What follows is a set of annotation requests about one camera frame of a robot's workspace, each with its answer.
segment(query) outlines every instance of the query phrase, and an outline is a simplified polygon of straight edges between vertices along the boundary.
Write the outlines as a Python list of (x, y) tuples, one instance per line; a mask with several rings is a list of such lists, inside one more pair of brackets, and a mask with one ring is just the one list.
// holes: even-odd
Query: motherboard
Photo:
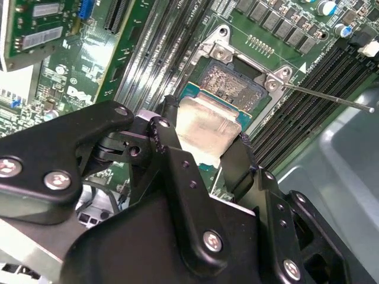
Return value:
[[(354, 100), (377, 78), (378, 35), (375, 0), (2, 0), (0, 135), (112, 99), (154, 111), (174, 95), (183, 148), (231, 200), (219, 160), (236, 135), (261, 166), (283, 167), (344, 109), (288, 85)], [(198, 129), (205, 139), (186, 135)], [(128, 168), (93, 178), (122, 192)]]

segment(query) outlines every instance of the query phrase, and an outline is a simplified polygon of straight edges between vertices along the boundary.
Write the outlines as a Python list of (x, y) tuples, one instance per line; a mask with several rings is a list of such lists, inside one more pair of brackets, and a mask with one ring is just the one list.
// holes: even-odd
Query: green circuit board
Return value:
[[(377, 10), (375, 0), (341, 0), (333, 16), (317, 15), (318, 1), (305, 4), (295, 0), (134, 0), (129, 1), (119, 32), (114, 34), (104, 29), (112, 2), (95, 1), (91, 16), (81, 21), (73, 12), (81, 4), (77, 0), (61, 0), (57, 15), (34, 19), (30, 15), (32, 8), (25, 9), (28, 13), (23, 15), (16, 10), (11, 13), (15, 31), (12, 41), (62, 25), (65, 37), (55, 53), (41, 63), (36, 93), (31, 101), (22, 100), (10, 107), (9, 102), (14, 101), (17, 94), (0, 93), (1, 136), (108, 99), (123, 102), (134, 111), (154, 109), (164, 95), (175, 93), (182, 78), (187, 79), (184, 85), (188, 81), (200, 83), (211, 60), (201, 58), (190, 73), (186, 73), (187, 66), (199, 44), (222, 24), (230, 27), (229, 44), (265, 68), (274, 71), (283, 65), (291, 66), (290, 82), (294, 85), (302, 82), (334, 45), (338, 38), (334, 32), (336, 24), (344, 23), (354, 30), (363, 25), (378, 30), (379, 25), (379, 16), (372, 17)], [(241, 8), (243, 2), (248, 3), (247, 8)], [(13, 4), (19, 7), (23, 3), (17, 0)], [(30, 3), (33, 7), (45, 1)], [(258, 4), (263, 5), (265, 15), (257, 20), (252, 14)], [(266, 23), (272, 14), (279, 19), (274, 29)], [(17, 23), (19, 17), (23, 18), (21, 28)], [(289, 23), (290, 31), (282, 36), (277, 29), (284, 22)], [(171, 28), (162, 30), (164, 25)], [(290, 39), (293, 33), (301, 39)], [(312, 45), (309, 49), (303, 47), (307, 40), (307, 44)], [(10, 52), (19, 53), (17, 49)], [(128, 85), (124, 74), (130, 71), (131, 60), (136, 58), (140, 58), (140, 64), (136, 65), (139, 73), (134, 72), (133, 76), (143, 74), (144, 77), (128, 78)], [(268, 98), (263, 99), (249, 112), (252, 121), (268, 101)], [(129, 178), (127, 172), (127, 165), (116, 164), (98, 175), (112, 188), (120, 189)], [(202, 172), (209, 189), (214, 174), (215, 170)], [(222, 182), (218, 181), (215, 188), (222, 192)]]
[(29, 53), (33, 47), (69, 36), (79, 6), (79, 0), (9, 3), (9, 57)]

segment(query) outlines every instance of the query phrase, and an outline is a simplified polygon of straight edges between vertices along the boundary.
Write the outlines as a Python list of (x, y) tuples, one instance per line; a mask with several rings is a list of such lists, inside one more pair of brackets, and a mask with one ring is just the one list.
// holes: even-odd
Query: black ram slot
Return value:
[[(368, 59), (358, 58), (355, 50), (340, 40), (300, 86), (346, 99), (372, 73), (378, 73), (374, 66)], [(302, 142), (319, 131), (338, 106), (322, 98), (293, 92), (252, 140), (258, 163), (274, 170)]]
[(117, 34), (120, 25), (123, 22), (126, 9), (130, 0), (113, 0), (107, 18), (105, 19), (104, 29), (111, 31), (113, 34)]

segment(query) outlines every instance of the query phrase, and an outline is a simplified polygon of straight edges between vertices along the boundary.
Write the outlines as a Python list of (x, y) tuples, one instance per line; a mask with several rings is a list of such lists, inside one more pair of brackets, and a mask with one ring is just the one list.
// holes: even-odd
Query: circuit board component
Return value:
[(17, 70), (42, 61), (70, 34), (77, 0), (65, 2), (10, 1), (2, 3), (1, 69)]

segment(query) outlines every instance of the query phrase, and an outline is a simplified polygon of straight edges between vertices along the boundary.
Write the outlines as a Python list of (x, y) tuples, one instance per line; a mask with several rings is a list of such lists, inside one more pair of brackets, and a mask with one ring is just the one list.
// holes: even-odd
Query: chip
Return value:
[(285, 36), (290, 32), (291, 28), (292, 24), (287, 20), (284, 20), (276, 30), (275, 35), (280, 38), (285, 38)]
[(362, 0), (358, 0), (358, 1), (356, 2), (356, 4), (353, 6), (353, 8), (356, 9), (356, 10), (359, 10), (359, 9), (363, 6), (363, 4), (365, 4), (364, 1), (362, 1)]
[(285, 17), (290, 20), (295, 13), (296, 10), (291, 7), (290, 9), (288, 9), (288, 12), (286, 13)]
[(250, 18), (259, 22), (266, 14), (268, 7), (262, 3), (258, 3), (250, 14)]
[(308, 34), (310, 36), (313, 36), (315, 34), (315, 32), (318, 31), (318, 30), (319, 30), (319, 26), (318, 25), (312, 25), (310, 27), (310, 29), (308, 30)]
[(342, 17), (342, 22), (346, 25), (351, 24), (356, 19), (356, 13), (352, 10), (348, 10), (346, 14)]
[(247, 13), (250, 10), (250, 7), (255, 2), (255, 0), (240, 0), (237, 4), (236, 9), (242, 13)]
[(297, 22), (296, 26), (298, 26), (299, 28), (303, 28), (303, 25), (307, 22), (307, 18), (306, 17), (301, 17), (300, 20)]
[(278, 24), (279, 20), (280, 16), (277, 13), (272, 12), (263, 23), (263, 27), (265, 27), (269, 31), (272, 31)]
[(276, 11), (279, 11), (283, 3), (284, 3), (283, 0), (277, 0), (277, 2), (273, 6), (273, 9)]
[(367, 15), (367, 18), (371, 22), (375, 22), (379, 18), (379, 10), (374, 8), (372, 11)]
[(291, 31), (291, 35), (286, 42), (292, 46), (297, 46), (303, 36), (304, 33), (300, 29), (294, 28), (293, 31)]
[(303, 54), (307, 54), (315, 44), (316, 41), (313, 38), (308, 37), (298, 50)]

